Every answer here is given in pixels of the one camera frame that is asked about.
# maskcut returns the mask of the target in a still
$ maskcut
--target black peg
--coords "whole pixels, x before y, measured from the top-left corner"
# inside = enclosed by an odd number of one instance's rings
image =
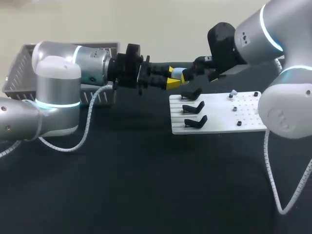
[[[202,89],[199,88],[199,89],[196,89],[193,93],[192,92],[182,92],[181,96],[182,96],[182,99],[186,98],[186,99],[195,101],[199,98],[199,96],[201,95],[202,92],[203,92]]]
[[[193,128],[202,128],[205,123],[207,122],[207,116],[203,116],[203,118],[201,118],[201,120],[199,122],[195,121],[195,120],[191,120],[191,119],[185,119],[184,123],[185,123],[185,127],[193,127]]]
[[[189,106],[189,105],[183,105],[183,113],[193,113],[193,114],[199,114],[201,110],[204,108],[205,102],[201,101],[200,104],[197,107]]]

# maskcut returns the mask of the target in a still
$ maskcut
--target cable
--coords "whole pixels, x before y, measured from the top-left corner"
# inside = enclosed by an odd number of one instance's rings
[[[54,149],[54,150],[57,150],[57,151],[61,151],[61,152],[72,152],[72,151],[75,151],[77,149],[79,149],[83,144],[84,142],[86,141],[87,139],[87,136],[88,136],[88,133],[89,133],[89,126],[90,126],[90,121],[91,121],[91,114],[92,114],[92,108],[93,108],[93,104],[97,98],[97,96],[99,95],[100,92],[102,92],[103,90],[106,90],[106,89],[109,89],[111,90],[113,88],[112,85],[106,85],[106,86],[103,86],[101,88],[99,88],[95,93],[94,95],[92,96],[92,99],[90,101],[90,104],[89,104],[89,109],[88,109],[88,116],[87,116],[87,123],[86,123],[86,127],[85,127],[85,130],[84,130],[84,134],[83,134],[83,137],[81,139],[81,141],[78,143],[78,145],[76,145],[75,147],[73,148],[70,148],[70,149],[63,149],[63,148],[60,148],[60,147],[57,147],[55,145],[52,145],[50,144],[49,142],[47,142],[44,138],[42,137],[39,137],[39,139],[48,147]]]
[[[283,70],[283,67],[282,67],[282,64],[280,63],[280,61],[278,60],[278,58],[274,60],[274,63],[277,67],[278,73],[281,73]]]
[[[15,150],[19,145],[21,144],[21,141],[18,140],[16,141],[10,148],[8,148],[7,150],[3,151],[2,153],[0,153],[0,157],[6,156],[9,153],[11,153],[13,150]]]
[[[281,73],[283,68],[282,68],[282,65],[280,63],[280,61],[278,59],[275,59],[274,60],[275,62],[275,65],[278,69],[278,72]],[[274,195],[274,198],[275,198],[275,203],[276,203],[276,207],[277,207],[277,210],[278,212],[281,214],[281,215],[285,215],[287,214],[291,208],[293,207],[293,205],[295,204],[295,202],[297,201],[297,199],[299,198],[299,195],[301,194],[310,174],[311,174],[311,171],[312,171],[312,159],[311,161],[309,162],[294,194],[292,195],[292,198],[290,199],[289,203],[287,204],[287,206],[285,207],[285,209],[282,209],[281,207],[281,203],[280,203],[280,200],[279,200],[279,197],[278,197],[278,193],[277,193],[277,190],[276,190],[276,185],[275,185],[275,182],[274,182],[274,178],[273,178],[273,174],[272,174],[272,170],[271,170],[271,166],[270,166],[270,161],[269,161],[269,134],[270,134],[270,130],[266,130],[265,132],[265,136],[264,136],[264,144],[263,144],[263,148],[264,148],[264,160],[265,160],[265,164],[266,164],[266,167],[267,167],[267,171],[268,171],[268,175],[269,175],[269,179],[270,179],[270,183],[271,183],[271,187],[272,187],[272,190],[273,190],[273,195]]]

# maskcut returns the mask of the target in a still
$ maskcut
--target black tablecloth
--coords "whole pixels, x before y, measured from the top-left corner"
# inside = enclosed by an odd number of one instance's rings
[[[263,91],[273,64],[188,87],[205,93]],[[312,184],[294,209],[275,208],[264,158],[264,133],[174,136],[169,94],[120,88],[112,108],[97,108],[85,145],[64,154],[39,141],[0,159],[3,234],[309,233]],[[79,130],[52,143],[72,147]],[[311,138],[272,135],[273,174],[285,206],[310,160]]]

